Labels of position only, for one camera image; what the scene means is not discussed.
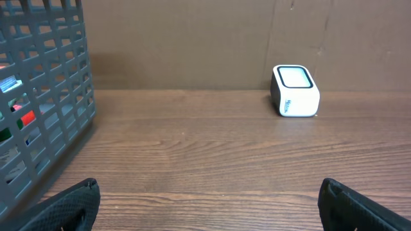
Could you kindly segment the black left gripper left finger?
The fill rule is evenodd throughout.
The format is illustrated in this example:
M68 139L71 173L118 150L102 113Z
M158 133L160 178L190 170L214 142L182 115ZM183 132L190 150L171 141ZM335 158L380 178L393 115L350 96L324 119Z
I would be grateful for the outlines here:
M91 230L100 206L97 180L85 180L1 223L1 231Z

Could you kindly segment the red sachet stick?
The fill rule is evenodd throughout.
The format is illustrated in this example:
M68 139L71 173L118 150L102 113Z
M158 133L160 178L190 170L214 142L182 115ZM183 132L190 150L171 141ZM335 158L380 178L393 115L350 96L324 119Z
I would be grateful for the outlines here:
M14 105L14 106L13 106L13 109L14 109L15 111L18 111L18 110L20 110L21 108L22 108L21 105ZM24 116L21 117L21 121L22 121L22 123L23 123L24 126L30 124L30 123L31 123L32 121L34 121L34 120L35 120L35 114L34 114L34 112L33 112L32 110L29 111L27 114L25 114Z

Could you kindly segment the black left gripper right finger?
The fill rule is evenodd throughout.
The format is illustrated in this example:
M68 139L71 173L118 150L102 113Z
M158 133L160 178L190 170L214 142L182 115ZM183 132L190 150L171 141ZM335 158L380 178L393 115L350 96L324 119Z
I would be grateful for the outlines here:
M322 182L318 208L326 231L410 230L410 220L332 178Z

